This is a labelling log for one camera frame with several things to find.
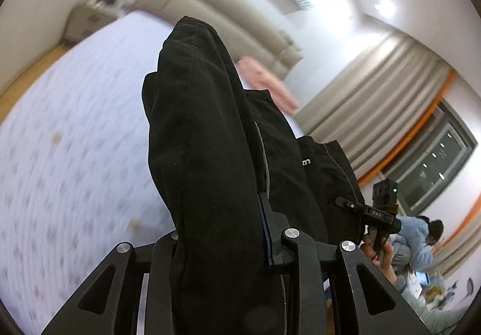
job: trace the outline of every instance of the beige leather headboard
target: beige leather headboard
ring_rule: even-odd
[[[176,24],[190,16],[213,26],[233,61],[248,55],[284,79],[300,60],[299,48],[245,0],[135,0],[134,8]]]

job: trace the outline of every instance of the patterned bedsheet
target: patterned bedsheet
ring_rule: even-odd
[[[174,229],[147,165],[144,76],[172,26],[133,12],[75,46],[0,127],[0,297],[40,334],[119,242]]]

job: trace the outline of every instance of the black hair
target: black hair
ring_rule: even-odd
[[[441,220],[430,221],[426,216],[417,216],[417,218],[427,223],[427,228],[429,229],[428,237],[432,237],[436,242],[441,239],[444,232],[444,224]]]

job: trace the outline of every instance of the pink pillow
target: pink pillow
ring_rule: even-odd
[[[272,100],[281,111],[292,115],[299,108],[297,100],[292,96],[284,83],[274,74],[251,57],[241,57],[236,63],[239,76],[243,77],[252,89],[268,89]]]

